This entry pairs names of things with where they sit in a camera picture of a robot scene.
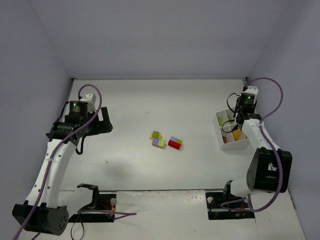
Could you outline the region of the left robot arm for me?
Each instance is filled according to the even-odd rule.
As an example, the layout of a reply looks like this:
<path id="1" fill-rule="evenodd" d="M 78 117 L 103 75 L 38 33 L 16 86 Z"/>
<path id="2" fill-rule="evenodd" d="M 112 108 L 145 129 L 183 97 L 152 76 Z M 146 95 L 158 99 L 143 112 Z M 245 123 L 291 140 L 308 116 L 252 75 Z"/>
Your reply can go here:
<path id="1" fill-rule="evenodd" d="M 83 150 L 88 136 L 110 133 L 107 107 L 95 108 L 93 100 L 67 101 L 69 113 L 64 121 L 57 119 L 46 134 L 47 152 L 32 190 L 22 204 L 15 204 L 12 216 L 20 224 L 14 236 L 18 239 L 23 230 L 60 236 L 73 215 L 82 208 L 94 209 L 100 204 L 97 185 L 81 183 L 69 196 L 60 198 L 60 188 L 69 161 L 74 153 Z"/>

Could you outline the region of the brown lego brick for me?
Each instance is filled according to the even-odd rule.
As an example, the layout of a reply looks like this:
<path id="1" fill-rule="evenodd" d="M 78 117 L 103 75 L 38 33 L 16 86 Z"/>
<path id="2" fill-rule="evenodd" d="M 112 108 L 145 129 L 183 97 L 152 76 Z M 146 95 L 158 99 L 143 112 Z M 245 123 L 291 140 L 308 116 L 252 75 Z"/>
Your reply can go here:
<path id="1" fill-rule="evenodd" d="M 227 137 L 226 137 L 226 136 L 223 136 L 223 137 L 222 137 L 222 140 L 223 140 L 223 143 L 224 143 L 224 144 L 227 144 L 227 143 L 228 143 L 228 140 L 227 140 Z"/>

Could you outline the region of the yellow long lego brick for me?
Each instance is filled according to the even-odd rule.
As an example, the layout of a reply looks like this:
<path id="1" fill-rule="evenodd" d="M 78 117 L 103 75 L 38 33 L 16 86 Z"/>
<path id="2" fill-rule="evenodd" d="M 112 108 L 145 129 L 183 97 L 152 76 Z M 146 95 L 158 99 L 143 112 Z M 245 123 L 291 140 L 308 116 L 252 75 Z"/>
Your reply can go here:
<path id="1" fill-rule="evenodd" d="M 240 129 L 236 129 L 232 131 L 232 135 L 233 135 L 233 139 L 234 141 L 237 141 L 239 139 L 239 137 L 241 136 L 242 131 Z"/>

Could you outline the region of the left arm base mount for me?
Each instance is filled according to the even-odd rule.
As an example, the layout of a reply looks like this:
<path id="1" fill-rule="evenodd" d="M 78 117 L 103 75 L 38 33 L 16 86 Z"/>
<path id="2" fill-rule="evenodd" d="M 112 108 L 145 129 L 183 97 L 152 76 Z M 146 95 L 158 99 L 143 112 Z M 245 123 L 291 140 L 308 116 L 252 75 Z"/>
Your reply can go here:
<path id="1" fill-rule="evenodd" d="M 83 240 L 85 236 L 84 223 L 113 223 L 116 220 L 137 215 L 136 212 L 116 211 L 116 193 L 100 193 L 99 187 L 93 184 L 81 183 L 77 186 L 77 190 L 84 189 L 92 191 L 92 200 L 70 217 L 69 222 L 72 223 L 70 238 L 72 240 L 76 240 L 74 237 L 76 224 L 80 224 L 82 228 L 82 235 L 79 240 Z"/>

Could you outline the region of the pale green square lego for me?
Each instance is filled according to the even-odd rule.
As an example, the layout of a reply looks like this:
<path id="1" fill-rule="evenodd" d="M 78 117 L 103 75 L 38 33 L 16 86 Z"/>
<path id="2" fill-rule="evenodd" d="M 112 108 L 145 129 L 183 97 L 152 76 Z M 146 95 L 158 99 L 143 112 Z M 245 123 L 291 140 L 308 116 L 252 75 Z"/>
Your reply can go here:
<path id="1" fill-rule="evenodd" d="M 166 141 L 165 141 L 165 140 L 160 139 L 160 140 L 158 141 L 158 144 L 157 144 L 158 147 L 164 148 L 165 145 L 166 145 Z"/>

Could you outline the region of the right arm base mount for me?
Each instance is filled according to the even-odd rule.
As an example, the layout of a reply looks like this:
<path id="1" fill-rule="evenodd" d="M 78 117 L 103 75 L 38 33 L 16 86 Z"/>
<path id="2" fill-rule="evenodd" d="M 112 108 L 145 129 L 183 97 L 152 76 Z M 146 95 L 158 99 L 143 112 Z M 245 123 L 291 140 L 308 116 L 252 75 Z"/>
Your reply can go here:
<path id="1" fill-rule="evenodd" d="M 211 221 L 255 219 L 255 213 L 249 210 L 244 200 L 221 206 L 225 202 L 237 201 L 240 197 L 231 195 L 226 197 L 222 191 L 206 192 L 205 197 L 207 216 Z"/>

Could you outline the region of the tan lego brick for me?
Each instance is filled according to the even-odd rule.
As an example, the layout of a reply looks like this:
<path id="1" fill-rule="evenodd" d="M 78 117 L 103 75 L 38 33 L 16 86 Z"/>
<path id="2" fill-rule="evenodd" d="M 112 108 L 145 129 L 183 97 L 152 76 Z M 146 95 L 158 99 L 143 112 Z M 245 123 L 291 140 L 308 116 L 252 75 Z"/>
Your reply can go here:
<path id="1" fill-rule="evenodd" d="M 151 139 L 151 140 L 153 140 L 153 139 L 162 139 L 163 138 L 163 136 L 161 135 L 161 134 L 158 134 L 158 135 L 154 135 L 154 134 L 151 134 L 150 136 L 149 136 L 149 138 Z"/>

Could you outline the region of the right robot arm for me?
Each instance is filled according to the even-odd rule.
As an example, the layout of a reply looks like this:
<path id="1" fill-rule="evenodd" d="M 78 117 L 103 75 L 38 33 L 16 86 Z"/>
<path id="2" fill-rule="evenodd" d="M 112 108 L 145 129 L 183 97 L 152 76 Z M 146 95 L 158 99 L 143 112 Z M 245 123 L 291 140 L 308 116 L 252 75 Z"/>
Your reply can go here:
<path id="1" fill-rule="evenodd" d="M 262 117 L 255 113 L 256 96 L 253 92 L 243 91 L 236 101 L 236 128 L 246 136 L 254 154 L 246 176 L 225 184 L 223 197 L 227 201 L 256 192 L 280 194 L 288 189 L 293 156 L 274 143 Z"/>

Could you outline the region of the light green lego brick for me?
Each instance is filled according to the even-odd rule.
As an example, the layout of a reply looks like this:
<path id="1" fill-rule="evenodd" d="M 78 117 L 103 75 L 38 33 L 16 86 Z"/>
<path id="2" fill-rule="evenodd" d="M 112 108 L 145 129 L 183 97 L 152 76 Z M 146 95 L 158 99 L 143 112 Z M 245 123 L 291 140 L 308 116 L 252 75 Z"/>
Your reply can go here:
<path id="1" fill-rule="evenodd" d="M 225 121 L 224 119 L 222 119 L 221 117 L 218 117 L 218 118 L 217 118 L 217 121 L 218 121 L 218 124 L 219 124 L 220 127 L 222 127 L 222 126 L 225 124 L 225 122 L 226 122 L 226 121 Z"/>

